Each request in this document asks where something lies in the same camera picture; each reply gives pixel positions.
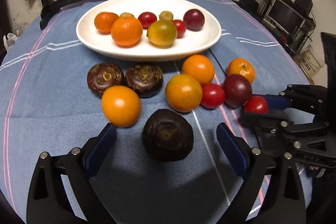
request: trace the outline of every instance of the blue gripper pad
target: blue gripper pad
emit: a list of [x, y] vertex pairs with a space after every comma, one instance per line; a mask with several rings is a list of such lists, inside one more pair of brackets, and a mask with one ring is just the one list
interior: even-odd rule
[[258, 95], [266, 99], [269, 109], [274, 110], [285, 110], [286, 108], [291, 108], [292, 103], [285, 96], [278, 95]]
[[108, 123], [101, 133], [95, 138], [97, 138], [98, 141], [86, 157], [84, 163], [84, 173], [87, 179], [97, 175], [107, 153], [110, 151], [117, 139], [117, 130], [111, 123]]
[[236, 144], [234, 140], [236, 137], [233, 136], [231, 131], [222, 124], [218, 125], [216, 135], [217, 141], [219, 142], [236, 175], [245, 180], [248, 176], [248, 161], [239, 146]]

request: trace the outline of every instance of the red cherry tomato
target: red cherry tomato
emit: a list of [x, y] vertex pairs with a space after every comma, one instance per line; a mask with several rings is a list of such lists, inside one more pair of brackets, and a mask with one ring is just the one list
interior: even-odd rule
[[252, 96], [244, 105], [245, 112], [267, 113], [268, 103], [262, 96]]
[[157, 17], [153, 13], [145, 12], [139, 15], [138, 20], [140, 20], [142, 27], [147, 30], [153, 22], [157, 21]]
[[175, 25], [177, 29], [177, 38], [182, 38], [185, 34], [185, 31], [187, 30], [187, 27], [185, 26], [184, 22], [182, 20], [173, 20], [173, 24]]
[[212, 83], [205, 84], [202, 86], [203, 97], [201, 105], [214, 109], [219, 107], [225, 100], [225, 92], [220, 85], [215, 85]]

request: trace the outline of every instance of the blue tablecloth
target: blue tablecloth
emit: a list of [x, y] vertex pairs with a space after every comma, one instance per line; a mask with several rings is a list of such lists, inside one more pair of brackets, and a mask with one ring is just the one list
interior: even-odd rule
[[[223, 68], [237, 57], [256, 70], [255, 94], [278, 94], [286, 85], [307, 84], [303, 73], [276, 39], [255, 19], [230, 0], [188, 0], [211, 12], [220, 22], [222, 36], [212, 52]], [[100, 99], [87, 88], [88, 70], [97, 63], [114, 62], [124, 70], [131, 62], [112, 60], [86, 48], [77, 39], [76, 24], [97, 2], [67, 9], [55, 15], [44, 30], [36, 19], [6, 55], [0, 67], [0, 189], [19, 216], [26, 220], [26, 201], [38, 156], [68, 153], [96, 136], [107, 123]], [[214, 83], [225, 76], [206, 51], [216, 70]], [[160, 63], [164, 85], [181, 69], [183, 60]], [[242, 128], [240, 110], [225, 105], [209, 111], [197, 108], [184, 117], [194, 130], [194, 148], [182, 161], [151, 160], [141, 142], [142, 128], [159, 108], [169, 108], [164, 89], [142, 99], [140, 120], [131, 128], [118, 129], [98, 175], [90, 180], [102, 203], [117, 223], [216, 223], [239, 189], [236, 177], [216, 141], [215, 129], [226, 122], [234, 134], [256, 146], [254, 135]], [[295, 122], [311, 122], [312, 116], [290, 110]], [[311, 199], [311, 180], [298, 167], [306, 205]], [[67, 177], [66, 192], [76, 215], [83, 217]], [[250, 217], [265, 197], [265, 178]]]

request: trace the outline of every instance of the orange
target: orange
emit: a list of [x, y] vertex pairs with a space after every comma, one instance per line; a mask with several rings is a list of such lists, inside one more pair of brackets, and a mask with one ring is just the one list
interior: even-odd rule
[[111, 35], [120, 47], [136, 45], [142, 36], [142, 24], [134, 17], [118, 18], [112, 25]]
[[236, 58], [229, 63], [226, 74], [244, 76], [250, 83], [255, 78], [255, 71], [252, 65], [243, 58]]
[[130, 127], [139, 118], [139, 96], [122, 85], [109, 87], [101, 97], [101, 108], [107, 119], [118, 127]]
[[96, 15], [94, 25], [101, 33], [110, 33], [112, 24], [119, 18], [117, 14], [102, 12]]
[[166, 86], [168, 104], [179, 112], [189, 112], [199, 106], [203, 91], [197, 80], [189, 75], [172, 77]]
[[211, 61], [201, 54], [192, 55], [182, 65], [182, 73], [194, 77], [201, 85], [209, 84], [215, 69]]

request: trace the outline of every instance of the plastic bag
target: plastic bag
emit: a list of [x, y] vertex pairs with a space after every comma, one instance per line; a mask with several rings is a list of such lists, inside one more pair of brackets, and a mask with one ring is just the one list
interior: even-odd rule
[[21, 22], [20, 20], [19, 21], [14, 20], [14, 27], [12, 29], [12, 33], [16, 35], [17, 37], [19, 37], [21, 36], [23, 31], [26, 30], [28, 26], [29, 24], [27, 22]]
[[3, 36], [3, 44], [4, 44], [5, 49], [6, 49], [7, 52], [11, 49], [11, 47], [13, 47], [13, 45], [15, 44], [15, 42], [18, 39], [19, 38], [16, 35], [14, 35], [13, 33], [9, 33], [7, 35], [7, 38], [6, 38], [5, 35]]

